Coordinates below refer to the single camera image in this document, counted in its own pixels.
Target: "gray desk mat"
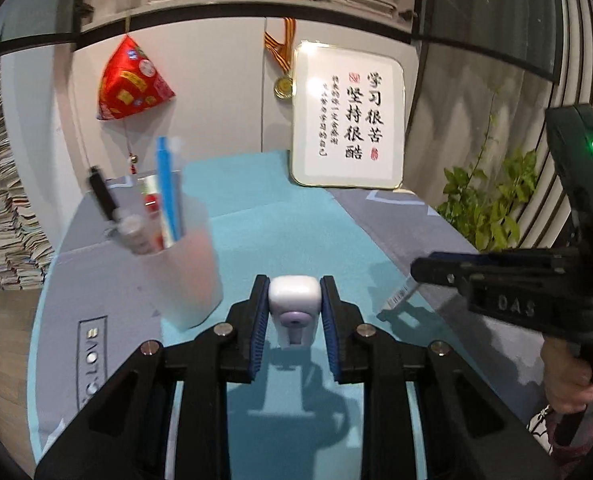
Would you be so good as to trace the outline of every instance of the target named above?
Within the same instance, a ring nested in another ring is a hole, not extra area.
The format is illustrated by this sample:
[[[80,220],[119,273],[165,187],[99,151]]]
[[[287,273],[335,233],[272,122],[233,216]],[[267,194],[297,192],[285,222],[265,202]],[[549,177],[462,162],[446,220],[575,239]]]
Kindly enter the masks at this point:
[[[128,208],[142,208],[136,187],[114,187],[113,192]],[[474,251],[412,194],[329,192],[404,275],[417,256]],[[90,384],[102,385],[142,341],[161,339],[160,316],[154,307],[158,299],[141,288],[137,262],[128,251],[105,241],[104,229],[96,203],[85,195],[46,287],[35,370],[42,450],[50,435],[54,438],[85,404]],[[449,289],[423,285],[420,293],[455,332],[504,402],[522,420],[529,420],[542,403],[541,336],[470,313],[464,300]],[[393,335],[409,339],[406,323],[396,317],[389,322]],[[94,329],[96,337],[88,338]],[[89,364],[86,355],[92,350],[98,358]]]

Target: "chinese characters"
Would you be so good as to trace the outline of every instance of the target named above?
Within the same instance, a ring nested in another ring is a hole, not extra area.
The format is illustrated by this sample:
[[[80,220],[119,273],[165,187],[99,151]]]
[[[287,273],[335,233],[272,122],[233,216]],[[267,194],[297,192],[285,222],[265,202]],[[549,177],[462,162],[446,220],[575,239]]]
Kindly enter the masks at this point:
[[[323,92],[321,93],[321,124],[319,126],[319,156],[328,156],[325,151],[325,140],[328,138],[327,121],[328,121],[328,85],[323,85]]]
[[[339,75],[332,76],[331,85],[329,81],[323,83],[318,117],[319,156],[379,160],[384,131],[389,131],[382,110],[383,77],[379,72],[368,71],[348,72],[347,77],[343,90]],[[341,137],[346,141],[342,147]]]
[[[332,129],[330,131],[330,142],[338,146],[339,144],[339,76],[333,75],[333,92],[331,101],[331,113],[332,113]]]

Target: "white wall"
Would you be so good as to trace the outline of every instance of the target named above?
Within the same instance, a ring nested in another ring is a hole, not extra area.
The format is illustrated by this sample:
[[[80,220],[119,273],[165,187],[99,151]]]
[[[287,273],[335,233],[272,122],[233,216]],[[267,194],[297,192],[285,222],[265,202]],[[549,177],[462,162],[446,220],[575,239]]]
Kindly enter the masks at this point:
[[[284,40],[283,20],[274,18],[192,20],[132,32],[177,96],[170,103],[117,121],[96,118],[97,92],[105,65],[122,37],[76,51],[67,91],[74,129],[89,163],[102,167],[106,176],[126,174],[126,131],[140,159],[139,171],[155,169],[159,135],[177,138],[181,144],[177,158],[184,162],[288,149],[292,108],[274,96],[279,68],[264,49],[266,30],[278,41]],[[295,45],[303,40],[395,58],[405,71],[409,116],[419,66],[415,48],[360,30],[298,20]]]
[[[82,197],[54,89],[55,46],[1,57],[1,99],[14,160],[32,209],[57,247]]]
[[[122,41],[77,50],[68,95],[89,163],[107,177],[128,173],[126,131],[140,171],[156,167],[156,137],[176,137],[183,161],[260,152],[265,18],[170,23],[131,33],[176,93],[125,120],[97,119],[105,65]]]
[[[85,189],[90,165],[107,177],[128,173],[128,145],[139,170],[155,168],[155,137],[177,139],[179,164],[216,156],[286,149],[291,107],[278,102],[277,67],[263,46],[268,29],[282,40],[282,20],[217,18],[131,33],[176,98],[119,121],[97,119],[105,65],[122,37],[71,52],[45,46],[1,59],[3,111],[20,177],[48,239],[58,246]],[[410,45],[366,32],[299,21],[297,41],[337,44],[394,57],[404,67],[406,117],[418,57]]]

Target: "wooden floor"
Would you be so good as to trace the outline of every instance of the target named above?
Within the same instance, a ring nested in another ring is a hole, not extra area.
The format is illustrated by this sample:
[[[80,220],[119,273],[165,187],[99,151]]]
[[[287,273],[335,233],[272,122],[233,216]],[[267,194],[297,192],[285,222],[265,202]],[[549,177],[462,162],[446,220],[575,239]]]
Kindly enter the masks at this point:
[[[0,291],[0,440],[30,476],[26,387],[30,334],[40,291]]]

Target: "medal ribbon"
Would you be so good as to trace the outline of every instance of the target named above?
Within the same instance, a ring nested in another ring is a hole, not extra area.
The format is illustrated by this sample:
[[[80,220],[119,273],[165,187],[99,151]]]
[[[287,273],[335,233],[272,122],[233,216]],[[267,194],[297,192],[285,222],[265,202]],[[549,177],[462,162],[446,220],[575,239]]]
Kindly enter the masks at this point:
[[[267,32],[265,33],[265,48],[267,48],[283,72],[288,75],[292,65],[292,52],[294,45],[294,34],[297,31],[297,20],[294,18],[283,18],[286,29],[286,42],[279,43]]]

